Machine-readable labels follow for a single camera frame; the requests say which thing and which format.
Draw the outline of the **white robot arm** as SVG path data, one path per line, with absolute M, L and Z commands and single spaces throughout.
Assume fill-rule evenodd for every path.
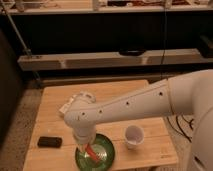
M 91 142 L 98 124 L 188 114 L 195 125 L 186 171 L 213 171 L 213 69 L 163 79 L 105 102 L 79 93 L 64 120 L 83 145 Z

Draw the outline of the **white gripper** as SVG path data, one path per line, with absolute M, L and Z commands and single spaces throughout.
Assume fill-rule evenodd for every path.
M 74 137 L 76 143 L 79 145 L 92 144 L 96 138 L 96 133 L 92 132 L 86 136 L 80 136 L 77 133 L 74 133 L 73 137 Z

